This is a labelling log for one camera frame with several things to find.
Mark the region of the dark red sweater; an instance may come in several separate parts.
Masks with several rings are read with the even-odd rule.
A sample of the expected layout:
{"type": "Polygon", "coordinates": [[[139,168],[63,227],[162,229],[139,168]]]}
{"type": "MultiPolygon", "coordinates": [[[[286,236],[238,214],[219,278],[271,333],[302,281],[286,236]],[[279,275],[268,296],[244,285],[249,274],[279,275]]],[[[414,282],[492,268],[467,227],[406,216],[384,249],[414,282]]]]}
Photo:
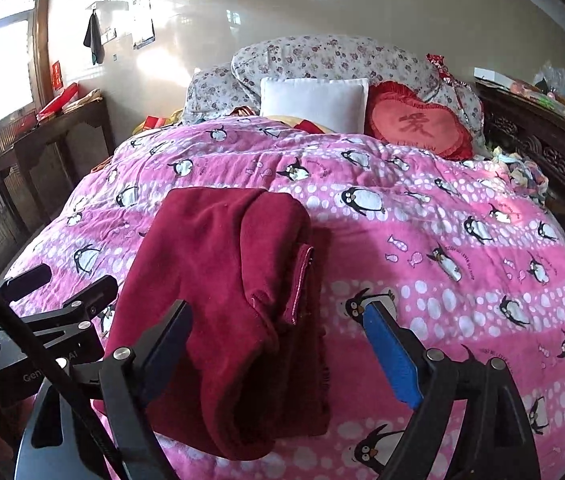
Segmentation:
{"type": "Polygon", "coordinates": [[[148,419],[162,436],[228,460],[325,434],[319,319],[329,235],[303,205],[261,188],[176,188],[142,240],[107,347],[138,341],[176,301],[192,330],[148,419]]]}

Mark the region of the colourful clothes pile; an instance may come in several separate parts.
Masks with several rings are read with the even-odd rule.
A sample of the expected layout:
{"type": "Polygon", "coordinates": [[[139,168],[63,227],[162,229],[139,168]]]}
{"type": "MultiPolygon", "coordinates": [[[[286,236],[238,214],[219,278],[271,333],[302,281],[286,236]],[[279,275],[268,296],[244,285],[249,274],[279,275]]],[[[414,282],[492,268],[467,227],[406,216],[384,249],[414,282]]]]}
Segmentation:
{"type": "Polygon", "coordinates": [[[519,153],[506,153],[503,148],[497,146],[484,162],[518,194],[528,196],[541,207],[546,205],[548,177],[530,157],[519,153]]]}

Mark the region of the red box on table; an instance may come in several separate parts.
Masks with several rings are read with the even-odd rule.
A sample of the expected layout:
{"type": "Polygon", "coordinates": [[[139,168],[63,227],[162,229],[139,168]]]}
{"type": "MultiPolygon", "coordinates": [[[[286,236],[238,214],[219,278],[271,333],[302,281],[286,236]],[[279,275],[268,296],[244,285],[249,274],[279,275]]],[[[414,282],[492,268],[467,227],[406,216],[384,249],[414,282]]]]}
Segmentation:
{"type": "Polygon", "coordinates": [[[64,87],[58,96],[55,96],[36,114],[36,120],[42,122],[49,117],[54,117],[55,114],[62,110],[62,107],[68,104],[74,96],[77,95],[78,89],[80,89],[80,85],[77,82],[64,87]]]}

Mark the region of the pink penguin blanket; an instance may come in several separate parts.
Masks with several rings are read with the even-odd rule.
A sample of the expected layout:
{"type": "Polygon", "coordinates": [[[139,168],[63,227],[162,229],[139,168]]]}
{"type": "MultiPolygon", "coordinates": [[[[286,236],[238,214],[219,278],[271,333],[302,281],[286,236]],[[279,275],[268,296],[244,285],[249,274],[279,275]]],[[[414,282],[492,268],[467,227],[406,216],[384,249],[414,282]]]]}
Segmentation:
{"type": "Polygon", "coordinates": [[[20,300],[47,311],[104,274],[124,282],[142,237],[174,188],[263,188],[290,195],[333,234],[322,289],[333,422],[252,463],[160,437],[186,479],[369,479],[354,446],[378,434],[389,452],[405,426],[395,400],[371,396],[381,375],[356,308],[380,300],[426,344],[497,356],[528,411],[542,476],[565,476],[565,237],[508,180],[500,162],[451,162],[368,136],[304,133],[264,117],[145,132],[85,177],[59,216],[10,266],[40,263],[50,283],[20,300]]]}

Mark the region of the carved dark wooden headboard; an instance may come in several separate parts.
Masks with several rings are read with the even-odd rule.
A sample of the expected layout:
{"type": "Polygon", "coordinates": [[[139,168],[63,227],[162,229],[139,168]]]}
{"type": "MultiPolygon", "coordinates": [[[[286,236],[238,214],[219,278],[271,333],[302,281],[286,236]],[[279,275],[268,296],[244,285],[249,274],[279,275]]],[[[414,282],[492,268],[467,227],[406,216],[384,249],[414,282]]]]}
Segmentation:
{"type": "Polygon", "coordinates": [[[527,156],[548,177],[548,209],[565,231],[565,118],[521,96],[475,83],[490,148],[527,156]]]}

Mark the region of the white pillow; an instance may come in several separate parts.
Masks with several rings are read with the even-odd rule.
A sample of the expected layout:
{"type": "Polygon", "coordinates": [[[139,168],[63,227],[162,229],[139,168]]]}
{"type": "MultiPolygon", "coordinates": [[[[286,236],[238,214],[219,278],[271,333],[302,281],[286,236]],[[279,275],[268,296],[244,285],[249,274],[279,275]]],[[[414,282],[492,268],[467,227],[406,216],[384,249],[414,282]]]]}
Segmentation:
{"type": "Polygon", "coordinates": [[[339,133],[363,133],[369,91],[367,78],[279,79],[260,82],[260,115],[307,119],[339,133]]]}

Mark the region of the red heart cushion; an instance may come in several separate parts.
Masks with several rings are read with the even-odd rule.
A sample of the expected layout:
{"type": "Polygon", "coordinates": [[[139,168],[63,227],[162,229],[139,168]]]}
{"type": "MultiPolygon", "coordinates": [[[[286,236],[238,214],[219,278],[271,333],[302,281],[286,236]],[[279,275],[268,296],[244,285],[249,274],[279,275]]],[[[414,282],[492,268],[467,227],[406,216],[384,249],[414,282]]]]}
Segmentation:
{"type": "Polygon", "coordinates": [[[369,89],[365,132],[385,143],[421,148],[456,162],[473,157],[470,133],[449,108],[421,101],[394,81],[369,89]]]}

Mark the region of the clutter on headboard shelf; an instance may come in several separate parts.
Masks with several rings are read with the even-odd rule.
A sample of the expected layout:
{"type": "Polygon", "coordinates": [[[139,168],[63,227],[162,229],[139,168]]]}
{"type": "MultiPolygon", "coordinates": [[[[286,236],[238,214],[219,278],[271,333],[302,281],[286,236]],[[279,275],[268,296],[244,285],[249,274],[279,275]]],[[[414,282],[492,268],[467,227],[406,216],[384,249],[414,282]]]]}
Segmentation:
{"type": "Polygon", "coordinates": [[[483,67],[475,67],[473,77],[481,84],[519,96],[565,118],[564,70],[546,65],[534,76],[532,84],[483,67]]]}

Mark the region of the dark cloth hanging on wall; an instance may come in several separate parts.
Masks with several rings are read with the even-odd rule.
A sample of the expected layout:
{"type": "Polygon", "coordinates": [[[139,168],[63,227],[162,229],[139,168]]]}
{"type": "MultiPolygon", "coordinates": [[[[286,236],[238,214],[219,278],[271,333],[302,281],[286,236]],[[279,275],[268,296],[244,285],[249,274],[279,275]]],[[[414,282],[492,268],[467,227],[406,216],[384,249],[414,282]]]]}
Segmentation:
{"type": "Polygon", "coordinates": [[[95,10],[90,14],[87,29],[83,39],[83,46],[89,48],[92,65],[99,65],[104,58],[104,48],[101,42],[101,32],[98,16],[95,10]]]}

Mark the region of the wall calendar poster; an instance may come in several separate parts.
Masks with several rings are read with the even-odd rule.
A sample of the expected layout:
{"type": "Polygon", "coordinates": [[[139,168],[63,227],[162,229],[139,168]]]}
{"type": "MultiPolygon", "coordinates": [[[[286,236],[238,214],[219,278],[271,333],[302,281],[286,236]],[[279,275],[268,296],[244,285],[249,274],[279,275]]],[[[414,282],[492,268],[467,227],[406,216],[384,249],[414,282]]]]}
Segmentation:
{"type": "Polygon", "coordinates": [[[150,0],[130,0],[128,10],[133,49],[139,50],[156,40],[150,0]]]}

